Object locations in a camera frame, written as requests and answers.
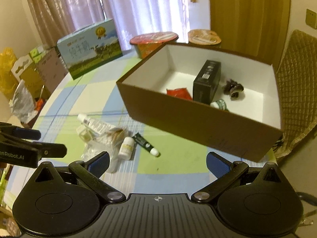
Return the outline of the dark patterned hair scrunchie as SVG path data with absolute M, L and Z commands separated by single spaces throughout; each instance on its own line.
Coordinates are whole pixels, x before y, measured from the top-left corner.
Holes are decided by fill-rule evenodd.
M 223 93 L 229 95 L 230 99 L 238 99 L 243 92 L 243 85 L 233 79 L 227 80 L 226 85 L 223 87 Z

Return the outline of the orange instant noodle bowl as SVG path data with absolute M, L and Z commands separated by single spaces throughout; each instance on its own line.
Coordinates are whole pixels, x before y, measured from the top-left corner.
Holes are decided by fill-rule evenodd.
M 193 29 L 188 32 L 189 42 L 197 45 L 218 45 L 221 43 L 221 38 L 212 30 Z

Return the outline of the small green white bottle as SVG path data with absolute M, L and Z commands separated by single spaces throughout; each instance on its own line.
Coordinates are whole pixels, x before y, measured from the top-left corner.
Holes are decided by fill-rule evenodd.
M 211 102 L 210 107 L 217 108 L 223 111 L 228 111 L 227 104 L 223 99 Z

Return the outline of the brown cardboard storage box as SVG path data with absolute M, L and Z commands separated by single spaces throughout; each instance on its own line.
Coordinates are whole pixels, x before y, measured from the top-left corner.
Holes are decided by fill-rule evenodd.
M 221 62 L 214 100 L 223 99 L 228 111 L 167 95 L 167 89 L 192 91 L 206 60 Z M 223 93 L 230 79 L 244 87 L 238 99 Z M 262 160 L 283 133 L 273 66 L 242 53 L 169 42 L 116 84 L 134 120 L 247 160 Z

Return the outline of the white blue toothpaste box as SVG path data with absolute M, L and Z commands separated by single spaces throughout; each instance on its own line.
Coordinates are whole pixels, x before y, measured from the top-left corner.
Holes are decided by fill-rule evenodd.
M 115 125 L 106 123 L 93 117 L 89 117 L 86 114 L 79 114 L 77 118 L 84 126 L 98 135 L 102 135 L 103 133 L 115 128 Z

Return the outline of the cotton swab plastic bag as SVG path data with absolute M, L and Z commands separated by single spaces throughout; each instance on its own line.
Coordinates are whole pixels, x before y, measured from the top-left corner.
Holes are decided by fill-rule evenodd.
M 110 156 L 110 165 L 107 173 L 115 173 L 119 166 L 118 152 L 120 146 L 130 132 L 126 128 L 113 128 L 102 135 L 94 135 L 94 139 L 85 143 L 85 149 L 82 159 L 88 161 L 101 152 L 108 152 Z

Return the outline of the wooden door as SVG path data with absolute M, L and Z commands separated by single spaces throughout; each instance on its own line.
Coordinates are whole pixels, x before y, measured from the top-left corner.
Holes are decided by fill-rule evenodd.
M 221 48 L 277 69 L 284 50 L 291 0 L 210 0 L 211 30 Z

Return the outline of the quilted brown chair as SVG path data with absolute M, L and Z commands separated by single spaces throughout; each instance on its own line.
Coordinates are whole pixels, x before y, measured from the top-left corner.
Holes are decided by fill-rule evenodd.
M 316 127 L 316 37 L 292 32 L 276 81 L 283 143 L 274 154 L 283 158 Z

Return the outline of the green white ointment tube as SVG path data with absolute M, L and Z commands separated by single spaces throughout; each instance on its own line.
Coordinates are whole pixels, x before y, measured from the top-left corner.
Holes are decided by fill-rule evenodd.
M 159 151 L 153 147 L 140 133 L 136 133 L 132 136 L 134 141 L 140 145 L 143 149 L 145 149 L 152 156 L 158 157 Z

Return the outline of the dark wooden tissue box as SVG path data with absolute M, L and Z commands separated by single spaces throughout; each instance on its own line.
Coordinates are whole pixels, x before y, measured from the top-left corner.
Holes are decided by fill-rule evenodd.
M 38 99 L 36 101 L 36 103 L 35 103 L 36 116 L 32 120 L 30 120 L 28 123 L 21 123 L 24 128 L 28 128 L 28 129 L 33 128 L 33 126 L 35 125 L 35 122 L 38 119 L 39 114 L 40 114 L 40 112 L 43 109 L 45 104 L 46 104 L 46 100 L 43 98 Z

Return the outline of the cream hair claw clip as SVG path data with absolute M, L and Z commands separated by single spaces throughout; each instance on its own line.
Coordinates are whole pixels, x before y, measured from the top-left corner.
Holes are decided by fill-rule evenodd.
M 90 132 L 90 130 L 84 126 L 81 125 L 76 129 L 76 132 L 79 136 L 79 138 L 84 141 L 85 143 L 90 142 L 91 140 L 94 139 L 94 135 Z

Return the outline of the red snack packet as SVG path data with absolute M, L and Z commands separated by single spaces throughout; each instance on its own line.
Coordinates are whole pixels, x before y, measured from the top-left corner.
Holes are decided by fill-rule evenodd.
M 178 89 L 167 89 L 167 95 L 171 97 L 182 98 L 186 100 L 192 100 L 190 93 L 187 88 L 178 88 Z

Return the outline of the small white yellow bottle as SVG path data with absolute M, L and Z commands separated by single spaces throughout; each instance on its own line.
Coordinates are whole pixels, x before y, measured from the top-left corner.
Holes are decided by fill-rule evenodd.
M 135 141 L 132 137 L 127 136 L 124 138 L 118 152 L 118 157 L 122 160 L 130 160 L 134 150 L 134 143 Z

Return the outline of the green milk carton box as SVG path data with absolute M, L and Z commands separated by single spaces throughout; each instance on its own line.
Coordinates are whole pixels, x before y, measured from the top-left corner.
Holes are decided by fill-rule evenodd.
M 64 36 L 58 40 L 57 48 L 74 80 L 122 57 L 113 19 L 91 24 Z

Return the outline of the black product box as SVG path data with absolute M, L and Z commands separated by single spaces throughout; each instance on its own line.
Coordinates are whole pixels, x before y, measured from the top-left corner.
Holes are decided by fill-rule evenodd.
M 217 91 L 221 77 L 221 62 L 206 60 L 193 81 L 193 100 L 209 105 Z

